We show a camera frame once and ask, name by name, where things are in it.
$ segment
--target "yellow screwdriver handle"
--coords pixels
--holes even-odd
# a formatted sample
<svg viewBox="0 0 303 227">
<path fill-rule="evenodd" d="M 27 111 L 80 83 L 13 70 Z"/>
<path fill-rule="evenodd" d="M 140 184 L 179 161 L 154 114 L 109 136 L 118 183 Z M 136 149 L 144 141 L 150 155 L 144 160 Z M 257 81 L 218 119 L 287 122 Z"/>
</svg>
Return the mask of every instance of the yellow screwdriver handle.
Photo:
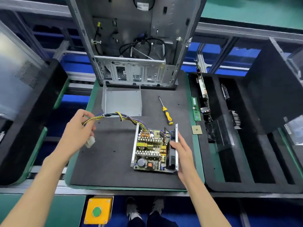
<svg viewBox="0 0 303 227">
<path fill-rule="evenodd" d="M 167 111 L 166 107 L 163 107 L 163 112 L 165 114 L 165 117 L 167 118 L 168 125 L 173 125 L 174 122 L 172 121 L 172 118 L 169 116 L 169 112 Z"/>
</svg>

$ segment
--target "green memory module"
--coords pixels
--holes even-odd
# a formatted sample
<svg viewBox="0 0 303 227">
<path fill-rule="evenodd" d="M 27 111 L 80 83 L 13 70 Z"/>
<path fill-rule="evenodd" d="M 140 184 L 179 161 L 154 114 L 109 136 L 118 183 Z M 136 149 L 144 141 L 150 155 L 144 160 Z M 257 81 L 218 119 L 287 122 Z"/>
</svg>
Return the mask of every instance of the green memory module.
<svg viewBox="0 0 303 227">
<path fill-rule="evenodd" d="M 198 106 L 197 97 L 192 97 L 191 98 L 191 104 L 192 104 L 192 110 L 194 112 L 195 121 L 201 121 L 200 109 L 199 109 L 199 106 Z"/>
</svg>

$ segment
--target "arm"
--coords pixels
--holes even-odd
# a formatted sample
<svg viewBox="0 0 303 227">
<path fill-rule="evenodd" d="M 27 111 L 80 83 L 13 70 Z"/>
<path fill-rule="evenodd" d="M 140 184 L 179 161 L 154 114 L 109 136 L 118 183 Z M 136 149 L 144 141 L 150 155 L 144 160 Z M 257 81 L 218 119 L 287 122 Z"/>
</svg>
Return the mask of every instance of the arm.
<svg viewBox="0 0 303 227">
<path fill-rule="evenodd" d="M 178 139 L 178 143 L 170 141 L 171 146 L 178 151 L 180 158 L 181 166 L 179 166 L 178 176 L 189 193 L 200 225 L 202 227 L 230 227 L 228 220 L 201 181 L 195 169 L 191 149 L 180 133 Z"/>
<path fill-rule="evenodd" d="M 56 149 L 43 161 L 40 172 L 32 185 L 26 190 L 0 227 L 25 226 L 43 227 L 48 216 L 56 187 L 62 170 L 70 157 L 80 149 L 95 130 L 94 120 L 85 127 L 82 122 L 94 115 L 85 110 L 78 110 L 66 125 Z"/>
</svg>

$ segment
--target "capacitor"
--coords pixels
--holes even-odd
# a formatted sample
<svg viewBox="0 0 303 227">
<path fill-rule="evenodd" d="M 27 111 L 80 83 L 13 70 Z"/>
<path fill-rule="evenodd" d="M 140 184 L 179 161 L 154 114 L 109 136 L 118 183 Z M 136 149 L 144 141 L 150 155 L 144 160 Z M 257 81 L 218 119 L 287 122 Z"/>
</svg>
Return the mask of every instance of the capacitor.
<svg viewBox="0 0 303 227">
<path fill-rule="evenodd" d="M 145 160 L 144 160 L 144 159 L 138 159 L 137 165 L 138 165 L 139 167 L 144 167 L 144 165 L 145 165 Z"/>
</svg>

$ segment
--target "green button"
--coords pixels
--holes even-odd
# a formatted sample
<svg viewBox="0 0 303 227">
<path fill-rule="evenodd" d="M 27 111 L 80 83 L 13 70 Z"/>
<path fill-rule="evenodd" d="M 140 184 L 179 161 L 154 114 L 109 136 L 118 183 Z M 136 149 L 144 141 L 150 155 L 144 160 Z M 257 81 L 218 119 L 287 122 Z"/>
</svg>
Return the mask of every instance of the green button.
<svg viewBox="0 0 303 227">
<path fill-rule="evenodd" d="M 101 208 L 100 207 L 94 208 L 94 210 L 93 210 L 93 216 L 94 217 L 99 217 L 100 214 L 101 214 Z"/>
</svg>

